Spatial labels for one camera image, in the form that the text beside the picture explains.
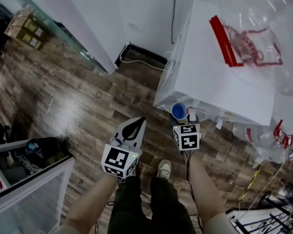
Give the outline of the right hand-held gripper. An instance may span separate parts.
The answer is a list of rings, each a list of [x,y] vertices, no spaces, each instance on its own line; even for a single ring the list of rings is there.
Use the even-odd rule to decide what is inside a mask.
[[[180,151],[199,149],[201,133],[195,112],[188,114],[188,124],[179,123],[171,113],[169,114],[169,120],[172,126],[174,143]]]

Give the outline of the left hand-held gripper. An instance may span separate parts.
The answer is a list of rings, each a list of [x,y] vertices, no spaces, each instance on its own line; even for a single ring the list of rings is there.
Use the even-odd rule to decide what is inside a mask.
[[[131,118],[121,123],[104,147],[101,166],[105,173],[126,179],[138,164],[146,129],[146,118]]]

